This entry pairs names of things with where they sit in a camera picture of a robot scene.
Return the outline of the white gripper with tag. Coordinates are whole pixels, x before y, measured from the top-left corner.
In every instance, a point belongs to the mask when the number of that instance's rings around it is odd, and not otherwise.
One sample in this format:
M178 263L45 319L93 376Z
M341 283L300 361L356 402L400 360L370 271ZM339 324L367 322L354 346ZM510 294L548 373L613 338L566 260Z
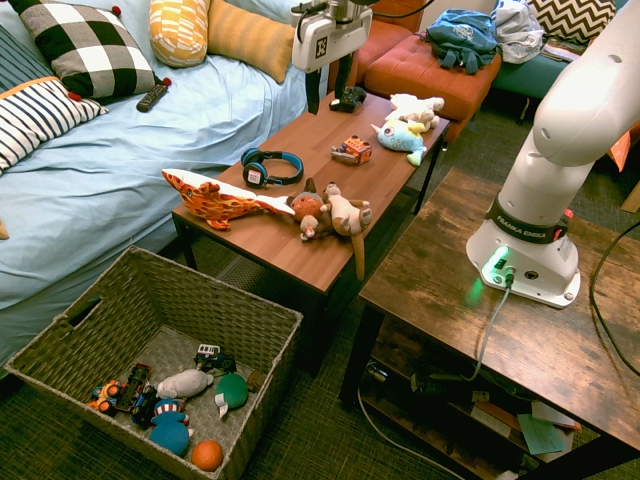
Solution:
M320 103L321 69L338 60L335 98L341 100L353 64L353 53L370 33L370 8L292 8L291 25L296 28L292 63L304 71L308 112L316 115Z

